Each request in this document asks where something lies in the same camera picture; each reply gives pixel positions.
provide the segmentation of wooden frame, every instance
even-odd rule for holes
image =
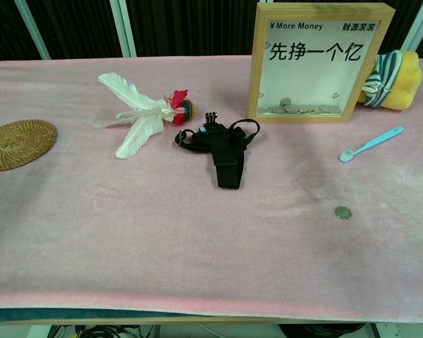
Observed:
[[[367,77],[371,74],[374,66],[374,60],[376,58],[379,47],[382,43],[384,35],[386,34],[387,28],[390,25],[391,19],[395,10],[386,4],[311,4],[311,3],[275,3],[275,4],[257,4],[257,15],[255,21],[255,33],[254,33],[254,44],[252,47],[252,65],[251,65],[251,77],[250,77],[250,92],[249,102],[247,105],[248,115],[259,122],[273,122],[273,123],[344,123],[348,122],[353,113],[357,98],[360,95],[362,86]],[[266,50],[265,43],[267,30],[273,28],[274,20],[290,20],[292,22],[303,20],[308,22],[324,21],[328,24],[329,21],[341,23],[341,21],[348,20],[359,20],[366,21],[371,20],[377,22],[373,32],[370,32],[370,36],[366,39],[370,39],[365,49],[366,54],[364,58],[358,58],[358,63],[361,63],[360,68],[358,65],[354,66],[354,75],[357,77],[353,82],[354,85],[349,91],[350,86],[347,86],[349,95],[348,100],[344,103],[340,103],[341,108],[337,107],[338,113],[333,115],[327,115],[326,113],[320,112],[320,115],[313,115],[312,113],[279,113],[278,115],[266,115],[264,108],[259,108],[261,111],[257,112],[257,104],[259,103],[259,93],[261,81],[262,81],[262,68],[264,65],[264,57]]]

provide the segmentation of black strap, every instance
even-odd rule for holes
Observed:
[[[245,137],[245,132],[235,126],[241,122],[255,123],[257,131]],[[218,136],[203,135],[201,132],[194,133],[192,130],[180,131],[175,142],[179,146],[191,151],[211,152],[213,163],[216,166],[218,186],[221,188],[238,189],[245,164],[245,150],[247,145],[260,131],[260,125],[256,120],[246,118],[233,123],[227,132]],[[191,142],[185,143],[188,132],[192,133]]]

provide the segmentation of white feather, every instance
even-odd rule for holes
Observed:
[[[99,76],[99,81],[106,85],[118,98],[134,109],[150,110],[159,107],[170,110],[166,101],[163,99],[155,101],[141,94],[133,83],[128,83],[126,79],[115,73],[102,74]]]
[[[132,125],[124,142],[116,152],[117,158],[129,158],[135,154],[153,134],[163,131],[162,114],[141,116]]]

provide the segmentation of black trash bin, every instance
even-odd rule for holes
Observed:
[[[352,324],[281,324],[287,338],[339,338],[344,334],[357,331],[364,323]]]

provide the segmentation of yellow plush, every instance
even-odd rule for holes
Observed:
[[[422,70],[419,67],[418,54],[404,51],[398,76],[381,107],[402,111],[410,106],[415,93],[422,82]],[[359,95],[358,102],[365,102],[365,92]]]

